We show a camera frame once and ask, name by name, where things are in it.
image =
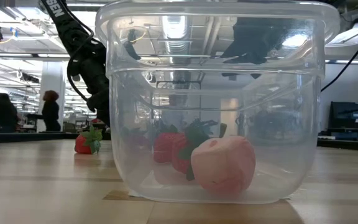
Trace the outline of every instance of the table surface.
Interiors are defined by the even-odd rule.
[[[0,223],[358,223],[358,151],[317,150],[289,199],[266,205],[153,202],[129,197],[111,146],[74,153],[74,140],[0,144]]]

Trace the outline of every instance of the pink peach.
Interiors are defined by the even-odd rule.
[[[238,196],[254,176],[254,148],[242,136],[212,138],[193,151],[191,166],[197,183],[208,192]]]

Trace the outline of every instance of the black jacket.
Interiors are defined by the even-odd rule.
[[[59,105],[56,101],[45,101],[42,108],[42,118],[44,119],[47,131],[60,131]]]
[[[9,100],[0,100],[0,126],[15,127],[17,124],[17,110]]]

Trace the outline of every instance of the cable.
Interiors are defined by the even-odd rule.
[[[13,39],[14,36],[15,36],[15,32],[13,32],[12,37],[9,38],[9,40],[2,41],[2,42],[0,42],[0,44],[8,43],[9,41],[11,41]]]
[[[89,34],[89,37],[84,40],[84,42],[74,51],[73,55],[70,57],[70,59],[69,59],[69,61],[68,61],[68,63],[67,63],[67,70],[69,71],[69,69],[70,69],[70,67],[71,67],[71,64],[74,62],[75,56],[78,54],[78,52],[81,50],[81,48],[82,48],[88,41],[93,40],[93,41],[98,42],[98,43],[100,43],[100,41],[95,40],[95,39],[93,38],[94,32],[93,32],[89,27],[87,27],[85,24],[83,24],[83,23],[67,8],[66,4],[62,4],[62,5],[63,5],[63,7],[65,8],[65,10],[73,17],[73,19],[74,19],[75,21],[77,21],[77,23],[79,23],[82,27],[84,27],[84,28],[90,33],[90,34]],[[71,77],[71,75],[70,75],[70,72],[68,72],[68,71],[67,71],[67,80],[68,80],[68,82],[70,83],[71,87],[73,87],[74,91],[75,91],[82,99],[84,99],[86,102],[88,102],[87,97],[86,97],[84,94],[82,94],[82,92],[81,92],[79,89],[77,89],[77,87],[75,86],[75,84],[74,84],[74,82],[73,82],[73,79],[72,79],[72,77]]]
[[[347,19],[345,19],[345,17],[344,17],[342,14],[340,14],[340,16],[341,16],[342,19],[345,20],[346,22],[353,22],[353,21],[348,21]]]
[[[321,92],[323,92],[325,89],[327,89],[329,86],[331,86],[348,68],[348,66],[352,63],[352,61],[358,56],[358,50],[355,52],[353,57],[346,63],[345,67],[339,72],[339,74],[331,81],[329,82],[324,88],[321,89]]]
[[[141,37],[139,37],[138,39],[131,40],[130,42],[131,42],[131,43],[137,42],[138,40],[140,40],[141,38],[143,38],[145,35],[146,35],[146,32],[144,32],[143,35],[142,35]]]

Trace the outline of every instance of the clear plastic container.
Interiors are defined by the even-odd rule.
[[[337,10],[319,2],[104,6],[96,33],[108,50],[112,144],[124,182],[169,202],[290,195],[313,162],[324,41],[338,30]]]

